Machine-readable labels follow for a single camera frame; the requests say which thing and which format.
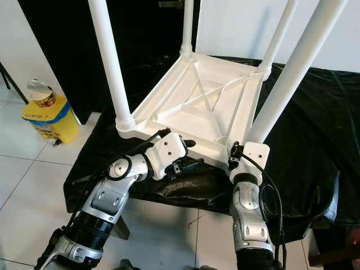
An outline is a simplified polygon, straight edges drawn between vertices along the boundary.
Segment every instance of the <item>white wall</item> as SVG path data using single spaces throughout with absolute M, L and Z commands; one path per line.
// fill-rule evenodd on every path
M 203 0 L 196 52 L 261 59 L 286 0 Z M 300 0 L 275 62 L 285 64 L 318 1 Z M 314 67 L 360 72 L 360 1 L 349 0 Z
M 17 0 L 0 0 L 0 61 L 26 98 L 33 78 L 64 94 Z

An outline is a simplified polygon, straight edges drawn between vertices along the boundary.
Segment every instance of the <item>yellow container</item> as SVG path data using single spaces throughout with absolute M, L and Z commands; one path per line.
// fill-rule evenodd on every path
M 34 101 L 22 111 L 22 118 L 46 140 L 60 139 L 63 143 L 71 142 L 79 131 L 79 125 L 65 96 L 56 96 L 56 102 L 51 107 L 39 107 Z

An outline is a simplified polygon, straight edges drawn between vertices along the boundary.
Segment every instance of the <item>black plastic sheet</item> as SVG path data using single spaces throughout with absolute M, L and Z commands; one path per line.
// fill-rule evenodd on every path
M 221 58 L 259 64 L 257 60 Z M 158 71 L 161 76 L 164 66 L 174 60 L 175 56 L 161 56 L 153 64 L 144 66 L 149 74 Z M 257 112 L 282 68 L 283 65 L 273 65 L 271 76 L 263 84 Z M 146 80 L 136 80 L 136 72 L 130 70 L 126 74 L 125 85 L 128 81 L 133 82 L 130 87 L 138 87 L 135 94 L 128 96 L 133 110 L 159 77 L 145 76 Z M 360 224 L 357 209 L 360 205 L 359 128 L 360 74 L 309 69 L 265 141 L 271 148 L 265 169 L 276 181 L 282 197 L 287 242 L 302 239 L 309 226 Z M 68 212 L 76 209 L 84 188 L 91 190 L 95 185 L 96 181 L 89 184 L 89 179 L 98 168 L 140 142 L 137 138 L 119 137 L 114 109 L 109 105 L 64 184 Z M 167 177 L 148 180 L 130 189 L 132 198 L 226 214 L 231 194 L 232 185 L 226 174 L 207 164 L 175 180 Z M 270 234 L 275 236 L 276 201 L 270 192 L 265 192 L 263 199 L 270 216 Z

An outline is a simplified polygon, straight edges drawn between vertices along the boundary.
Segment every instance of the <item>white tile floor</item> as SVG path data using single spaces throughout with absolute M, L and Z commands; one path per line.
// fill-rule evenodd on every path
M 62 184 L 99 115 L 91 115 L 73 143 L 54 148 L 20 118 L 25 105 L 5 103 L 0 102 L 0 269 L 32 269 L 52 231 L 69 219 Z M 114 269 L 121 258 L 142 270 L 236 269 L 226 215 L 130 200 L 123 217 L 130 238 L 111 235 L 97 269 Z M 289 270 L 310 269 L 304 254 L 311 243 L 306 238 L 287 245 Z

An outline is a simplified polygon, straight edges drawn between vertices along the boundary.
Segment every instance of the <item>white plastic leg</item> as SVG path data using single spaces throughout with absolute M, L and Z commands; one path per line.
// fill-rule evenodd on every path
M 192 14 L 194 11 L 194 0 L 185 0 L 184 6 L 184 26 L 182 32 L 182 44 L 180 53 L 183 55 L 191 54 L 191 35 L 192 35 Z
M 111 99 L 116 112 L 116 128 L 120 132 L 127 132 L 134 128 L 135 121 L 130 114 L 126 98 L 106 0 L 88 0 L 88 2 Z
M 264 59 L 258 67 L 258 72 L 265 74 L 263 79 L 264 81 L 270 76 L 272 63 L 274 62 L 276 53 L 284 38 L 287 28 L 289 27 L 290 21 L 293 18 L 297 4 L 298 0 L 288 0 L 275 33 L 270 41 L 269 47 L 265 53 Z
M 320 0 L 287 65 L 246 136 L 264 142 L 340 16 L 347 0 Z

